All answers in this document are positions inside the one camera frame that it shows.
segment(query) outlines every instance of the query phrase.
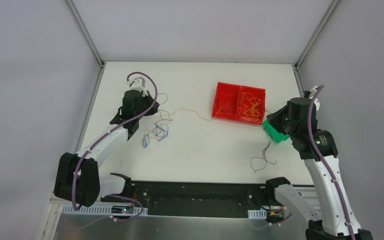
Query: blue wire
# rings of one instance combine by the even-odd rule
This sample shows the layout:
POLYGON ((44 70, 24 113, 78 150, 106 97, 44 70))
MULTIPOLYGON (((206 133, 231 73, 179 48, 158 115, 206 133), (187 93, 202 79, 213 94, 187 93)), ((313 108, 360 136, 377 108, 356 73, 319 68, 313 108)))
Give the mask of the blue wire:
POLYGON ((143 135, 142 147, 146 148, 150 144, 150 134, 153 134, 157 141, 161 141, 169 136, 169 125, 165 123, 155 124, 155 127, 150 132, 143 135))

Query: purple cable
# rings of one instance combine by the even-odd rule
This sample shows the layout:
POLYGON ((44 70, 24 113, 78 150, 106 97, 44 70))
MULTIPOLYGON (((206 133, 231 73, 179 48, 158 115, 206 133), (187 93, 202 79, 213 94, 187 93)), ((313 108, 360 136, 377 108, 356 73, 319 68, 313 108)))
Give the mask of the purple cable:
MULTIPOLYGON (((292 216, 292 213, 289 214, 287 217, 285 217, 282 221, 277 222, 277 223, 272 223, 271 225, 273 226, 273 224, 282 224, 282 223, 284 223, 286 220, 288 220, 291 216, 292 216)), ((248 223, 249 223, 249 226, 250 226, 252 229, 257 230, 257 231, 261 231, 261 230, 266 229, 267 227, 270 227, 270 224, 267 224, 267 225, 265 225, 265 226, 263 226, 263 227, 255 227, 255 226, 253 226, 249 221, 248 221, 248 223)))
MULTIPOLYGON (((130 218, 126 218, 126 219, 117 219, 117 218, 114 218, 115 219, 115 222, 129 222, 129 221, 132 221, 132 220, 135 220, 136 218, 138 218, 143 212, 144 212, 144 206, 141 204, 141 202, 139 202, 138 200, 136 199, 133 199, 133 198, 130 198, 130 197, 125 197, 125 196, 119 196, 119 195, 109 195, 110 197, 113 197, 113 198, 118 198, 118 199, 123 199, 123 200, 128 200, 130 202, 133 202, 133 203, 136 203, 139 205, 140 207, 140 212, 134 216, 131 216, 130 218)), ((112 215, 110 216, 101 216, 91 222, 89 222, 88 224, 86 225, 83 225, 79 228, 76 228, 76 229, 65 229, 63 228, 62 230, 65 231, 65 232, 75 232, 75 231, 79 231, 79 230, 82 230, 84 228, 87 228, 89 227, 90 225, 94 224, 94 223, 97 223, 99 221, 101 221, 102 219, 107 219, 107 218, 111 218, 112 219, 112 215)))
MULTIPOLYGON (((155 98, 153 99, 153 102, 151 103, 151 105, 145 110, 143 111, 141 114, 137 115, 137 116, 134 116, 122 123, 120 123, 119 125, 115 126, 113 129, 111 129, 109 131, 109 133, 112 133, 114 132, 115 130, 121 128, 123 125, 125 124, 128 124, 130 123, 131 121, 133 120, 136 120, 138 118, 141 118, 143 117, 145 114, 147 114, 147 112, 149 112, 149 110, 152 109, 152 107, 155 105, 155 103, 157 102, 157 96, 158 96, 158 91, 157 91, 157 85, 155 84, 155 82, 152 80, 152 78, 148 75, 146 75, 145 73, 143 72, 140 72, 140 71, 134 71, 132 73, 130 73, 129 75, 127 75, 127 80, 129 80, 129 78, 134 75, 134 74, 140 74, 140 75, 143 75, 145 77, 147 77, 149 79, 149 81, 152 83, 154 89, 155 89, 155 98)), ((104 140, 108 135, 110 135, 108 132, 105 133, 104 135, 102 135, 100 138, 98 138, 98 140, 96 140, 96 142, 94 142, 91 146, 90 146, 90 150, 93 150, 102 140, 104 140)), ((85 151, 83 156, 81 156, 81 158, 79 159, 77 165, 75 166, 75 170, 74 170, 74 177, 73 177, 73 184, 72 184, 72 187, 71 187, 71 202, 72 202, 72 205, 73 205, 73 209, 75 211, 79 210, 79 208, 76 206, 76 184, 77 184, 77 175, 79 173, 79 170, 80 170, 80 165, 82 165, 83 163, 83 160, 85 160, 86 156, 90 153, 89 150, 85 151)))
MULTIPOLYGON (((319 95, 319 93, 323 89, 323 87, 324 87, 324 85, 322 84, 317 88, 317 91, 315 92, 315 94, 312 97, 311 102, 310 102, 311 107, 308 109, 308 115, 307 115, 308 135, 310 136, 310 141, 311 141, 312 147, 314 148, 315 152, 317 153, 317 155, 320 158, 323 165, 326 167, 327 171, 330 174, 330 177, 332 178, 332 180, 336 180, 334 171, 329 166, 328 162, 323 157, 322 153, 320 152, 319 148, 316 145, 316 141, 314 140, 314 136, 313 136, 312 124, 311 124, 312 123, 311 117, 312 117, 312 113, 313 113, 314 101, 316 100, 317 96, 319 95)), ((350 214, 348 213, 347 204, 345 202, 344 194, 342 193, 341 187, 339 186, 339 183, 337 181, 334 181, 333 183, 335 184, 336 190, 337 190, 338 195, 339 195, 340 204, 342 205, 343 213, 345 214, 345 221, 347 223, 351 223, 350 214)), ((354 231, 353 231, 353 226, 348 225, 348 231, 349 231, 349 234, 351 235, 351 239, 356 240, 356 236, 354 235, 354 231)))

